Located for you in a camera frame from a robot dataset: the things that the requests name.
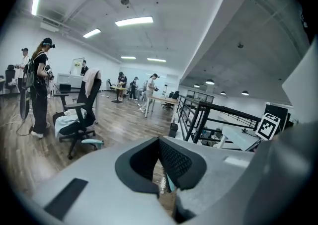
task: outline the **backpack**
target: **backpack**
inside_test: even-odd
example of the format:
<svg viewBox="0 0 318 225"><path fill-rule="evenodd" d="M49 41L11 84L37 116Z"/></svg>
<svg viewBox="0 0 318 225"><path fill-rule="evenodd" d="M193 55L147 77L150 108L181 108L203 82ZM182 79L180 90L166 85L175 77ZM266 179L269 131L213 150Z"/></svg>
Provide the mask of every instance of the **backpack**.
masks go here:
<svg viewBox="0 0 318 225"><path fill-rule="evenodd" d="M33 60L31 59L30 62L27 65L27 77L26 77L26 88L32 87L34 85L34 60L37 59L40 55L45 54L43 51L40 51L36 58Z"/></svg>
<svg viewBox="0 0 318 225"><path fill-rule="evenodd" d="M147 83L148 83L148 80L143 83L143 91L147 90Z"/></svg>

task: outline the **ceiling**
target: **ceiling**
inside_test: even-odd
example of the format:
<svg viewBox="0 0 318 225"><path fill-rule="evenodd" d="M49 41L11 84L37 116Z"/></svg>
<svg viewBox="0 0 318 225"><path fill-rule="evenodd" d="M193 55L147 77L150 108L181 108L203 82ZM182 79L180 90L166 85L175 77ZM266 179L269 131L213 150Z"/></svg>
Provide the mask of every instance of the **ceiling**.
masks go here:
<svg viewBox="0 0 318 225"><path fill-rule="evenodd" d="M215 82L213 92L289 103L282 83L309 47L294 0L245 0L217 40L182 81Z"/></svg>
<svg viewBox="0 0 318 225"><path fill-rule="evenodd" d="M30 14L33 0L19 0L17 9ZM184 70L185 57L193 51L193 30L200 0L40 0L38 17L56 22L60 33L72 40L98 48L112 58L135 56L134 63L147 58L166 59L176 70ZM116 21L152 16L153 24L118 27ZM84 39L94 29L101 33Z"/></svg>

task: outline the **black metal railing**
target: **black metal railing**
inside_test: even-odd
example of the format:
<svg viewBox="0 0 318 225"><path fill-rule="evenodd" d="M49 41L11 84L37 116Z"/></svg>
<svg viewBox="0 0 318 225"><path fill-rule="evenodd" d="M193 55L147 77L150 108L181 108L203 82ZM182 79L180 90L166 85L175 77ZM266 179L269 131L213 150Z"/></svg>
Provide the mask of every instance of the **black metal railing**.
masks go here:
<svg viewBox="0 0 318 225"><path fill-rule="evenodd" d="M252 116L238 110L211 104L209 102L200 101L200 100L186 97L183 95L179 96L178 101L179 101L178 107L177 107L178 122L180 123L182 137L183 137L183 140L185 141L189 140L193 129L196 129L196 133L194 134L192 138L194 143L197 143L199 139L205 139L205 140L207 139L207 138L201 137L201 133L203 130L210 131L210 132L220 132L220 133L222 132L220 130L210 129L205 127L207 121L212 121L212 122L217 122L217 123L222 123L222 124L227 124L232 126L239 126L239 127L243 127L247 129L253 129L254 131L257 129L258 123L261 121L261 118L258 118L256 116ZM221 113L227 114L228 116L235 118L238 122L243 122L248 125L235 124L235 123L230 123L226 121L209 118L209 114L211 110L220 111Z"/></svg>
<svg viewBox="0 0 318 225"><path fill-rule="evenodd" d="M242 118L240 116L236 116L236 115L232 115L232 114L229 114L229 113L224 113L224 112L220 112L221 114L225 114L231 118L234 118L236 119L237 121L241 122L241 123L244 123L246 124L248 127L255 127L255 124L256 122L252 119L246 119L246 118Z"/></svg>

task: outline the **trash can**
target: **trash can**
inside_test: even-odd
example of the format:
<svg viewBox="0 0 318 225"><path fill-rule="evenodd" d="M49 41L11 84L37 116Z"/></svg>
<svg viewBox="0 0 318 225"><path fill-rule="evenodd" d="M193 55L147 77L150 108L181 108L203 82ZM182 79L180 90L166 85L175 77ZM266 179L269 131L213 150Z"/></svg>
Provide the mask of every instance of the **trash can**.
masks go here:
<svg viewBox="0 0 318 225"><path fill-rule="evenodd" d="M175 138L175 135L177 134L179 127L175 123L170 124L170 131L169 131L169 137Z"/></svg>

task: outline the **wooden floor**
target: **wooden floor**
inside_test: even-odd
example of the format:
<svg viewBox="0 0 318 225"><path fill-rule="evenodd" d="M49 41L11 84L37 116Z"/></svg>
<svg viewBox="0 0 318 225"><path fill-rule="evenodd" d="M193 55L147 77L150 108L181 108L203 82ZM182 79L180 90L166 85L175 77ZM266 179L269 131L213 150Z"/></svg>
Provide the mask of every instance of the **wooden floor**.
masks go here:
<svg viewBox="0 0 318 225"><path fill-rule="evenodd" d="M67 103L72 103L73 96L66 97ZM52 115L62 111L60 98L48 99L47 119L51 124L46 136L39 140L28 135L21 137L16 131L21 125L19 115L19 97L0 99L0 161L2 168L14 188L31 196L36 188L45 180L55 175L81 156L92 151L91 146L78 144L73 160L67 159L70 143L60 143L55 138ZM154 111L147 118L141 113L137 101L125 99L123 103L111 102L115 93L103 92L100 96L99 123L94 124L95 139L104 140L105 147L122 145L139 138L166 136L169 132L171 111L155 104ZM20 135L27 134L33 115L27 117L19 129ZM158 162L154 170L154 183L160 185L162 167ZM160 197L164 208L171 213L174 194L164 194Z"/></svg>

